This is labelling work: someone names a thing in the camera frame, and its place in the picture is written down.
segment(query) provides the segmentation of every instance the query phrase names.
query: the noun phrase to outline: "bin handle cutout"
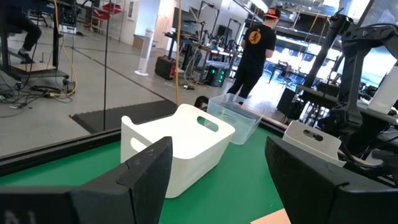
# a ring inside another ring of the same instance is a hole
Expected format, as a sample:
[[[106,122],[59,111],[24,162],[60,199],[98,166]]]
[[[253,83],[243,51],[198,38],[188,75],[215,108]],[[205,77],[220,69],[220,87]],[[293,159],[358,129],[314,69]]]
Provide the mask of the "bin handle cutout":
[[[219,127],[216,123],[214,123],[202,116],[198,116],[197,122],[198,122],[198,124],[202,125],[203,127],[209,129],[210,131],[217,132],[219,130]]]
[[[236,105],[242,106],[244,102],[243,102],[243,101],[235,101],[234,103],[235,103]]]
[[[303,131],[303,134],[309,138],[316,140],[316,141],[319,141],[319,142],[323,141],[323,137],[321,135],[314,133],[312,131],[309,131],[307,129]]]

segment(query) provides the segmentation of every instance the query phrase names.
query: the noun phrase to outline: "white plastic bin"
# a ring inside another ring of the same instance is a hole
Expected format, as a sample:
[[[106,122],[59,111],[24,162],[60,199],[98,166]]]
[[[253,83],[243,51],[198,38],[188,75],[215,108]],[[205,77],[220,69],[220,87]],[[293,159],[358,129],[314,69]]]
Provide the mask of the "white plastic bin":
[[[211,98],[207,107],[207,113],[235,128],[231,142],[238,145],[244,144],[250,138],[266,112],[265,106],[252,109],[239,104],[244,101],[244,98],[228,93]]]
[[[337,151],[341,145],[338,138],[298,121],[290,123],[283,140],[336,166],[346,164],[338,159]]]
[[[218,129],[210,130],[199,118]],[[235,132],[231,125],[191,105],[180,105],[174,115],[140,125],[123,116],[121,130],[121,162],[164,136],[172,137],[173,163],[166,198],[178,197],[214,168]]]

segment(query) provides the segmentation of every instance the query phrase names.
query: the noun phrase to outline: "black pants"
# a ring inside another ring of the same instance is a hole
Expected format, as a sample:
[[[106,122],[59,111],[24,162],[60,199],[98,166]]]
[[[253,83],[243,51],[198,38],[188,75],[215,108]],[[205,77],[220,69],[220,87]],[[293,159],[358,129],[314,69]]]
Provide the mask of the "black pants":
[[[262,70],[253,69],[250,65],[240,64],[235,74],[234,85],[228,90],[227,93],[235,94],[241,89],[239,96],[246,99],[250,91],[257,84],[262,76]]]
[[[7,11],[6,23],[27,32],[24,45],[22,46],[27,51],[32,50],[32,47],[37,43],[42,35],[40,28],[18,9],[10,9]]]

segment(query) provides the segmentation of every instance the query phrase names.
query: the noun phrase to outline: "black wheel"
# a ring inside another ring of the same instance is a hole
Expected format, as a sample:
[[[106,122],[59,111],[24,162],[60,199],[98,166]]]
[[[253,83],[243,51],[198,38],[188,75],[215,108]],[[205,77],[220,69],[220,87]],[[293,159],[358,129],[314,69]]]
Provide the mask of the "black wheel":
[[[15,88],[16,88],[17,90],[21,90],[21,87],[22,87],[22,85],[21,85],[20,82],[15,83]]]

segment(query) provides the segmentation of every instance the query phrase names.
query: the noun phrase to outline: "tower fan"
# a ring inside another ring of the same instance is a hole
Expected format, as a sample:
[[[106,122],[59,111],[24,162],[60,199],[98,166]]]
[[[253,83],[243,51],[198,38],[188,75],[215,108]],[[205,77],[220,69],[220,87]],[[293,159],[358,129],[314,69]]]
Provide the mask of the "tower fan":
[[[146,29],[144,45],[142,46],[141,58],[139,59],[138,70],[135,71],[137,75],[148,76],[147,66],[149,60],[150,49],[154,41],[154,30]]]

